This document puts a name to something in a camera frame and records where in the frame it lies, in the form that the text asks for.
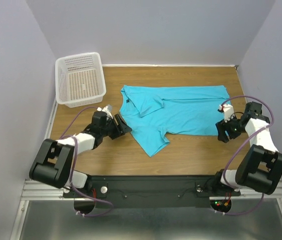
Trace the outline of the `turquoise t-shirt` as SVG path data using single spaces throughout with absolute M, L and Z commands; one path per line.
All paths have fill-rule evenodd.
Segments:
M 218 107 L 229 94 L 226 87 L 182 86 L 121 88 L 120 114 L 131 135 L 152 157 L 169 144 L 166 134 L 216 136 L 223 119 Z

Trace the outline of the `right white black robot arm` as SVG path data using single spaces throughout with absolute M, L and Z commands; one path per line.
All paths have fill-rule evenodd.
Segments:
M 221 178 L 211 182 L 212 192 L 222 195 L 229 187 L 247 187 L 262 194 L 272 194 L 282 176 L 282 153 L 272 141 L 271 122 L 262 114 L 262 104 L 247 103 L 241 118 L 236 117 L 230 104 L 221 104 L 218 111 L 224 114 L 224 119 L 216 123 L 218 140 L 227 143 L 247 133 L 250 148 L 236 170 L 224 169 Z

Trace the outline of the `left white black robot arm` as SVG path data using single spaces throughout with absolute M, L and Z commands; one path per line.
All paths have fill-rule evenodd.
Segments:
M 114 140 L 131 131 L 119 114 L 96 111 L 91 123 L 79 134 L 59 140 L 45 139 L 30 168 L 29 177 L 58 189 L 73 184 L 79 196 L 87 197 L 93 190 L 92 185 L 86 174 L 74 170 L 73 158 L 96 149 L 105 137 Z

